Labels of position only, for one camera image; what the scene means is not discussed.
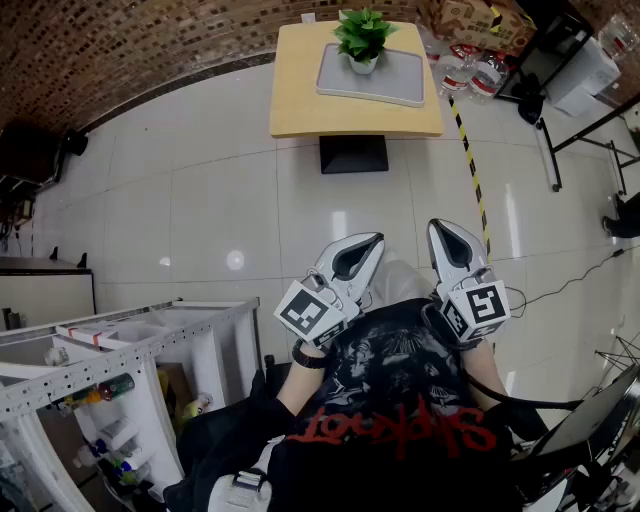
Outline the green potted plant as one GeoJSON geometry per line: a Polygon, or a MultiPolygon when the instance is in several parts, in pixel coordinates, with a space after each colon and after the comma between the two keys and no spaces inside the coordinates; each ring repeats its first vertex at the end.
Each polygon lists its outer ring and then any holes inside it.
{"type": "Polygon", "coordinates": [[[398,30],[398,26],[383,19],[381,12],[362,8],[340,11],[333,34],[339,41],[337,52],[348,56],[352,70],[369,75],[385,50],[386,40],[398,30]]]}

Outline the black folding table frame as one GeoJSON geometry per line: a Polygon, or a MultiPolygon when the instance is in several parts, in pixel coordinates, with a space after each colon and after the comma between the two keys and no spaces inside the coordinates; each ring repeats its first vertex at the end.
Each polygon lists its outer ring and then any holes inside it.
{"type": "Polygon", "coordinates": [[[589,135],[591,135],[593,132],[597,131],[604,125],[608,124],[610,121],[614,120],[616,117],[621,117],[624,113],[626,113],[628,110],[630,110],[634,105],[638,103],[640,103],[640,92],[634,95],[630,100],[623,103],[621,106],[615,108],[610,113],[604,115],[603,117],[599,118],[597,121],[593,122],[586,128],[578,131],[574,135],[570,136],[569,138],[565,139],[562,142],[559,142],[558,144],[554,144],[552,142],[545,119],[542,116],[539,117],[539,119],[535,124],[535,128],[542,133],[543,140],[545,142],[544,147],[548,151],[549,157],[551,160],[553,173],[550,178],[551,180],[550,187],[552,192],[557,193],[563,188],[562,177],[561,177],[560,168],[557,161],[557,154],[576,143],[585,143],[585,144],[606,149],[609,152],[609,154],[613,156],[614,168],[616,171],[616,178],[619,183],[618,192],[620,195],[627,194],[627,187],[626,187],[626,182],[624,177],[624,169],[626,167],[640,163],[640,155],[635,156],[634,154],[631,154],[619,149],[613,141],[609,141],[606,143],[599,142],[592,138],[589,138],[589,135]]]}

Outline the black metal stand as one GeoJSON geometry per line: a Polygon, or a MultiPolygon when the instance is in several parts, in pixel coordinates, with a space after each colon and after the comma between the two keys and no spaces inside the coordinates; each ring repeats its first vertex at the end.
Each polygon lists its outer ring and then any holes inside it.
{"type": "Polygon", "coordinates": [[[593,28],[570,0],[516,0],[537,27],[496,94],[517,106],[520,117],[536,124],[546,88],[593,35],[593,28]]]}

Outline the pile of clear plastic bottles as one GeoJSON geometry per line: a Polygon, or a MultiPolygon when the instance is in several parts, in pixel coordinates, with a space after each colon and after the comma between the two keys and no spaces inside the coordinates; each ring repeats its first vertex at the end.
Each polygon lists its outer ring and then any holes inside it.
{"type": "Polygon", "coordinates": [[[598,33],[598,42],[615,62],[623,60],[640,44],[640,35],[621,13],[614,14],[598,33]]]}

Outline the grey rectangular tray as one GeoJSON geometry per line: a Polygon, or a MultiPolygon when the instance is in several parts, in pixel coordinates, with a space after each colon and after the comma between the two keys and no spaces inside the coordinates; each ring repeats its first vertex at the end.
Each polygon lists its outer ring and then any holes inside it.
{"type": "Polygon", "coordinates": [[[321,95],[420,108],[425,102],[423,60],[418,54],[384,50],[364,65],[338,52],[337,43],[325,46],[316,78],[321,95]]]}

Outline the black chair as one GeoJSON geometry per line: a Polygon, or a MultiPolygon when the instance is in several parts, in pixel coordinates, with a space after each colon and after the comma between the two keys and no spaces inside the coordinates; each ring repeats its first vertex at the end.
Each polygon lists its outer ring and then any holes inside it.
{"type": "Polygon", "coordinates": [[[85,132],[63,136],[25,120],[14,119],[0,130],[0,177],[33,185],[57,183],[68,156],[81,156],[88,146],[85,132]]]}

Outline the person's light trouser leg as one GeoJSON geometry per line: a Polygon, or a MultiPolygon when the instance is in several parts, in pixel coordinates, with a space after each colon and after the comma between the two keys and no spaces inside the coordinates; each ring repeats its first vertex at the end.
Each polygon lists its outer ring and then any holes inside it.
{"type": "Polygon", "coordinates": [[[428,298],[435,287],[392,250],[381,257],[371,281],[373,290],[384,306],[410,299],[428,298]]]}

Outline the white box appliance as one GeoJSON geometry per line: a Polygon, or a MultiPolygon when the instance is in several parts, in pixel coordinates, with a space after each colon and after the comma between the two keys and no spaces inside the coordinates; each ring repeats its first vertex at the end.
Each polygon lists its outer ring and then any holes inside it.
{"type": "Polygon", "coordinates": [[[596,96],[621,73],[615,61],[591,37],[547,85],[549,102],[570,116],[578,116],[596,103],[596,96]]]}

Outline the brown cardboard box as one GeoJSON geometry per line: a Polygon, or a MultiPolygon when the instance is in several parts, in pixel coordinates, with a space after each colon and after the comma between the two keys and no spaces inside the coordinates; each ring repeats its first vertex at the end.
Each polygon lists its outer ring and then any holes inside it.
{"type": "Polygon", "coordinates": [[[421,0],[419,9],[438,36],[515,57],[537,32],[516,0],[421,0]]]}

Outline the black laptop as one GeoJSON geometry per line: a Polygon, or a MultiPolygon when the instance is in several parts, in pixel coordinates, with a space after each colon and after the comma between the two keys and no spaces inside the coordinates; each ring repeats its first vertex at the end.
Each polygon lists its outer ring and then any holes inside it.
{"type": "Polygon", "coordinates": [[[620,453],[640,433],[640,365],[585,399],[561,423],[513,461],[546,472],[620,453]]]}

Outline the white plastic bottle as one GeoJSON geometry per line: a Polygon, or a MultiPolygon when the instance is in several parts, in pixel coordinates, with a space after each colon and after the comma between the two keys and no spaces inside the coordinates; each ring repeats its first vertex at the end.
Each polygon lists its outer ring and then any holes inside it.
{"type": "Polygon", "coordinates": [[[98,431],[98,439],[110,451],[115,451],[132,440],[138,432],[138,424],[131,418],[123,416],[100,429],[98,431]]]}

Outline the light wooden table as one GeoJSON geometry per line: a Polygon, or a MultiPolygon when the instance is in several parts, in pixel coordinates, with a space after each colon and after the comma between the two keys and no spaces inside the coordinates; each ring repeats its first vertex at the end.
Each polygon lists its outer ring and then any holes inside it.
{"type": "Polygon", "coordinates": [[[399,30],[385,50],[418,54],[423,60],[425,102],[420,108],[321,95],[316,92],[320,61],[328,43],[337,43],[335,21],[280,28],[270,110],[270,134],[276,139],[316,137],[324,174],[385,172],[386,140],[391,136],[439,137],[444,132],[439,97],[415,25],[399,30]]]}

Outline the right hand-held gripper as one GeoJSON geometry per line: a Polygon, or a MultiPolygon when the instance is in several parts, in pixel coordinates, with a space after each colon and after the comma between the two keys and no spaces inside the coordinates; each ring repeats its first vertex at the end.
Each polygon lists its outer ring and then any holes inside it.
{"type": "Polygon", "coordinates": [[[427,238],[440,281],[436,286],[442,301],[440,314],[457,345],[472,346],[511,318],[504,281],[488,266],[482,243],[458,224],[432,219],[427,238]]]}

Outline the white box with red stripes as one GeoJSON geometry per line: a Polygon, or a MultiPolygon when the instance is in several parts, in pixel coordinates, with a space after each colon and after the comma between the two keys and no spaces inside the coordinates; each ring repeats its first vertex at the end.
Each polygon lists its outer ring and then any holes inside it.
{"type": "Polygon", "coordinates": [[[112,322],[95,322],[74,326],[57,325],[55,332],[75,341],[98,348],[116,350],[127,344],[118,338],[116,324],[112,322]]]}

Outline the person's left forearm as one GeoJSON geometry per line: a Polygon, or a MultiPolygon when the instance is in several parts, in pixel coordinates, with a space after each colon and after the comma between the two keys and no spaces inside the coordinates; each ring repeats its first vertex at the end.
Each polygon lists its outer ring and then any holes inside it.
{"type": "Polygon", "coordinates": [[[281,387],[277,400],[293,415],[297,416],[311,397],[317,392],[324,380],[328,363],[327,354],[307,343],[299,346],[299,353],[304,360],[315,365],[314,368],[301,365],[294,360],[288,376],[281,387]]]}

